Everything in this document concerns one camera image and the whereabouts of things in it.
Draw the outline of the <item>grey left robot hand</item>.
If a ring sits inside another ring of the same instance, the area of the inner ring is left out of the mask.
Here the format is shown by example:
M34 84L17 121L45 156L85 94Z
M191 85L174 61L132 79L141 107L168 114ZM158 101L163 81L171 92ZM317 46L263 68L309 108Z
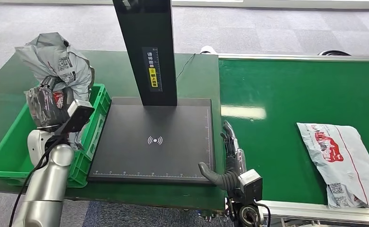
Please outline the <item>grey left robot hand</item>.
M69 119L68 108L74 100L74 93L59 77L47 76L24 94L38 128L60 125Z

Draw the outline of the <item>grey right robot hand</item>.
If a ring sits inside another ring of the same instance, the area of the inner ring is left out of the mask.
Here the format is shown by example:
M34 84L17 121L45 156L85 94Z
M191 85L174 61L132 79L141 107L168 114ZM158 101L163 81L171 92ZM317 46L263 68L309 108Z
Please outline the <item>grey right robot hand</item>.
M203 177L224 191L231 191L239 187L238 177L244 173L245 163L243 161L243 150L239 147L235 132L230 123L225 120L223 132L220 133L225 147L225 172L217 174L204 162L199 162L198 167Z

